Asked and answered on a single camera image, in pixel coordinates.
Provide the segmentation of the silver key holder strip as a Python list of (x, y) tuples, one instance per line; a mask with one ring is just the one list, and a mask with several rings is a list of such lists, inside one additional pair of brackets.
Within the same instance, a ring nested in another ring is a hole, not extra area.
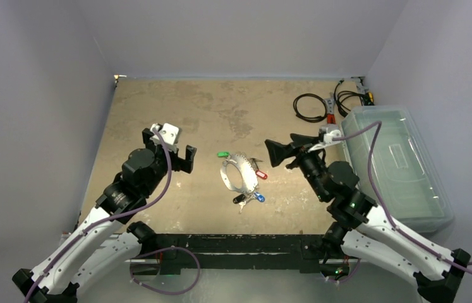
[(236, 193), (250, 194), (259, 187), (251, 160), (241, 153), (231, 153), (222, 161), (220, 175), (228, 190)]

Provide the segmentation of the black key fob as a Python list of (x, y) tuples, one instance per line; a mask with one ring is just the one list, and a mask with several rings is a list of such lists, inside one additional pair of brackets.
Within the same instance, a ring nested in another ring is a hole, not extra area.
[(242, 214), (243, 212), (243, 208), (246, 206), (247, 204), (247, 196), (245, 194), (239, 194), (238, 196), (236, 196), (235, 198), (233, 198), (233, 203), (235, 205), (238, 205), (239, 206), (239, 214)]

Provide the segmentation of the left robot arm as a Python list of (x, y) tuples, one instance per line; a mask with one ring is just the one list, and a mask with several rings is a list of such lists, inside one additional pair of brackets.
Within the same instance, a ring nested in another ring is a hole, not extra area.
[(173, 172), (193, 170), (197, 150), (187, 146), (180, 158), (180, 134), (181, 129), (169, 123), (143, 130), (145, 146), (130, 153), (76, 230), (40, 264), (13, 275), (25, 302), (77, 302), (126, 260), (163, 254), (157, 234), (146, 223), (130, 220), (166, 194), (169, 183), (147, 201), (163, 178), (170, 181)]

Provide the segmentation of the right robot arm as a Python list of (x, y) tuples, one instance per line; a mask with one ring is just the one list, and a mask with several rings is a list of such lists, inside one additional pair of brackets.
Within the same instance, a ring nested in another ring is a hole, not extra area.
[(292, 158), (287, 169), (299, 168), (327, 211), (335, 220), (324, 237), (324, 252), (341, 253), (367, 260), (414, 284), (427, 302), (454, 302), (470, 254), (444, 248), (394, 218), (378, 195), (375, 199), (359, 190), (359, 177), (348, 162), (326, 165), (319, 150), (346, 138), (340, 131), (317, 137), (291, 135), (286, 145), (265, 140), (273, 167)]

